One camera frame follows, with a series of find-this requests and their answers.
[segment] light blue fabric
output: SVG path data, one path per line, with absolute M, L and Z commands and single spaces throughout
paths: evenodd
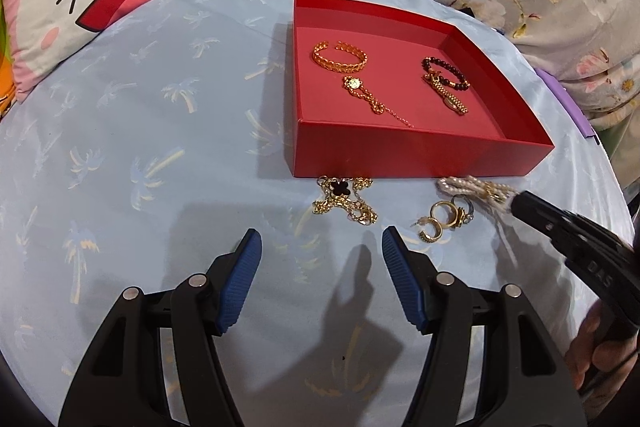
M 516 49 L 431 0 L 367 0 L 457 25 L 506 74 L 556 149 L 508 180 L 631 240 L 604 150 L 585 140 Z M 468 285 L 523 286 L 561 349 L 593 301 L 542 234 L 476 211 L 435 245 L 411 229 L 432 180 L 375 180 L 366 228 L 310 212 L 293 179 L 293 0 L 154 0 L 43 81 L 0 126 L 0 349 L 56 421 L 98 325 L 129 285 L 172 288 L 260 231 L 262 263 L 238 323 L 216 340 L 248 427 L 400 425 L 428 340 L 402 313 L 380 253 L 396 225 L 410 247 Z M 461 417 L 481 363 L 474 336 Z M 164 347 L 170 339 L 164 337 Z M 175 371 L 170 399 L 180 413 Z

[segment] red box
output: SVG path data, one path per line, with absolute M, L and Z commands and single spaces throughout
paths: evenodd
M 342 87 L 344 74 L 318 66 L 311 52 L 321 41 L 329 41 L 321 54 L 337 62 L 358 61 L 335 50 L 337 41 L 366 52 L 367 65 L 353 76 L 414 128 L 373 113 Z M 471 83 L 453 91 L 465 116 L 422 79 L 430 56 Z M 455 26 L 423 15 L 354 0 L 295 0 L 294 68 L 296 177 L 523 176 L 554 147 L 491 60 Z

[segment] purple object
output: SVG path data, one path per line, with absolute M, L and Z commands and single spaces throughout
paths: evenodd
M 575 126 L 582 133 L 582 136 L 588 138 L 590 136 L 595 136 L 596 132 L 591 127 L 589 120 L 584 115 L 584 113 L 580 110 L 577 103 L 574 102 L 574 99 L 571 98 L 569 93 L 566 92 L 566 89 L 562 87 L 562 84 L 558 82 L 556 77 L 552 74 L 547 73 L 546 71 L 541 70 L 540 68 L 534 68 L 536 73 L 542 81 L 546 84 L 546 87 L 555 95 L 558 99 L 558 102 L 562 104 L 564 110 L 567 111 L 571 119 L 574 121 Z

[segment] pearl necklace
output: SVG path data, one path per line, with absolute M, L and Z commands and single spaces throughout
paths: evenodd
M 478 198 L 501 212 L 509 212 L 511 199 L 516 195 L 515 188 L 509 185 L 483 182 L 473 176 L 441 178 L 438 180 L 438 187 L 450 196 L 464 195 Z

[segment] human hand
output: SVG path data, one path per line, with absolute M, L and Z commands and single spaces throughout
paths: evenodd
M 576 389 L 582 387 L 584 375 L 592 364 L 600 371 L 611 371 L 636 349 L 637 335 L 626 341 L 607 341 L 594 346 L 594 334 L 600 325 L 601 313 L 602 301 L 598 300 L 582 321 L 578 334 L 564 356 Z M 632 357 L 585 400 L 583 407 L 589 420 L 599 415 L 620 390 L 637 358 L 637 356 Z

